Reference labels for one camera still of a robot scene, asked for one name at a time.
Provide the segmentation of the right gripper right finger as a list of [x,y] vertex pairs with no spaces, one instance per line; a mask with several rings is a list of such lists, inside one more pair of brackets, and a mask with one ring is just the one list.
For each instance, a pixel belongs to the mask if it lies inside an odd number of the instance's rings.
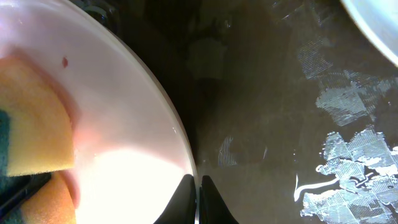
[[238,224],[209,175],[200,187],[199,224]]

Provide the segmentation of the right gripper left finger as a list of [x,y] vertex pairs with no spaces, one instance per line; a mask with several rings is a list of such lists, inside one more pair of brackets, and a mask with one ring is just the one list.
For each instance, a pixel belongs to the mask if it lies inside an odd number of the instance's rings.
[[197,192],[194,176],[186,174],[154,224],[194,224],[196,209]]

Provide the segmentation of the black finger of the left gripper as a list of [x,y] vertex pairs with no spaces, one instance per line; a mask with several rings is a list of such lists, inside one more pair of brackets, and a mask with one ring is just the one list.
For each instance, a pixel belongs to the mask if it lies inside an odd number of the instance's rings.
[[52,177],[51,173],[1,176],[1,215],[10,215],[37,193]]

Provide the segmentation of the green and yellow sponge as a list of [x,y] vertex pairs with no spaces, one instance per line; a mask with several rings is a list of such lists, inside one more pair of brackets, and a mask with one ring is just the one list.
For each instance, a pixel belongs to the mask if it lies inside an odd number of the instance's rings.
[[62,100],[29,64],[1,60],[1,176],[51,179],[1,223],[76,222],[62,171],[74,166],[73,129]]

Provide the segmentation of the pinkish white plate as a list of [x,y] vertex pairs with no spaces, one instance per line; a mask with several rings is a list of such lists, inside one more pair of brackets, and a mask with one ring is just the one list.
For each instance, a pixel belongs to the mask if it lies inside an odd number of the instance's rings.
[[145,63],[70,1],[2,1],[1,56],[40,68],[74,124],[78,223],[154,223],[184,175],[187,136]]

